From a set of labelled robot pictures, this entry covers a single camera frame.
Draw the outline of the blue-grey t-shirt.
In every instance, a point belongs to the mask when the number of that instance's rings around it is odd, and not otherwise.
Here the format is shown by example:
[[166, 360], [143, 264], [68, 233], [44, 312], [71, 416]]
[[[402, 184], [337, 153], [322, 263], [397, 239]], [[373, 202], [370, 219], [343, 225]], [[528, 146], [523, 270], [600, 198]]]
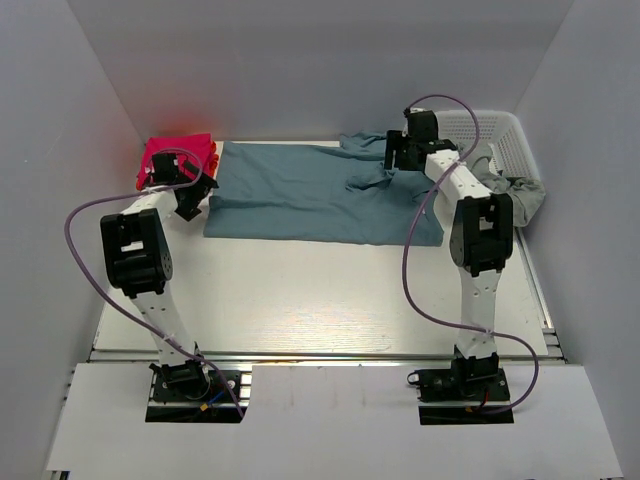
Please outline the blue-grey t-shirt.
[[385, 144], [377, 132], [336, 146], [225, 143], [204, 237], [441, 246], [432, 181], [385, 170]]

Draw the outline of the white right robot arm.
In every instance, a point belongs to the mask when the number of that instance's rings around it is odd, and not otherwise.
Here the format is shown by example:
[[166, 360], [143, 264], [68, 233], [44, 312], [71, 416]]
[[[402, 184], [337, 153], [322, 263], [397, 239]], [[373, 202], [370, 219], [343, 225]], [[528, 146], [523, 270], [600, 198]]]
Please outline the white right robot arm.
[[498, 380], [492, 332], [497, 286], [513, 252], [513, 206], [484, 186], [458, 148], [439, 136], [431, 110], [404, 110], [406, 126], [387, 132], [384, 167], [422, 171], [454, 208], [449, 251], [461, 280], [461, 325], [445, 373], [426, 372], [418, 384], [443, 398], [472, 399]]

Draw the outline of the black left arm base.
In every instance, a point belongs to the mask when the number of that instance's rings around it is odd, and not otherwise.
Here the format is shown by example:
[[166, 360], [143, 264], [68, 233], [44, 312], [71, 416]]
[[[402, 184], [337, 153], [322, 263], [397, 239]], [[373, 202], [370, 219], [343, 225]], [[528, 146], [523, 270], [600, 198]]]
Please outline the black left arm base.
[[223, 370], [223, 381], [208, 369], [193, 365], [160, 367], [153, 371], [145, 413], [146, 423], [239, 424], [248, 408], [243, 397], [243, 373]]

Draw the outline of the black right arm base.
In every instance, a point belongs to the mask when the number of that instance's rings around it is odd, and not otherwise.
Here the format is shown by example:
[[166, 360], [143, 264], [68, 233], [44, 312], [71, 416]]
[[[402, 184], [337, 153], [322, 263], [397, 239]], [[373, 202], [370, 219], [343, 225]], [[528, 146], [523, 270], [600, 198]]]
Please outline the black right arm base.
[[407, 375], [407, 383], [418, 391], [421, 426], [471, 426], [513, 424], [505, 372], [498, 369], [492, 379], [460, 386], [450, 369], [421, 369]]

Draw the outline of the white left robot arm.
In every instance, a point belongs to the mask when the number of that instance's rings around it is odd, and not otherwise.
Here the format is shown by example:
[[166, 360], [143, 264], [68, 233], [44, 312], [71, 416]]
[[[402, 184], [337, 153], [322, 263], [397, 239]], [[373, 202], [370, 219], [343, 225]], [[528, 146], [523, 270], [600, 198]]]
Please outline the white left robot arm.
[[152, 154], [143, 172], [148, 175], [143, 186], [151, 191], [100, 220], [106, 273], [150, 331], [159, 355], [151, 369], [161, 384], [197, 400], [209, 392], [212, 377], [170, 291], [174, 269], [163, 222], [172, 215], [192, 221], [218, 184], [196, 154], [180, 147]]

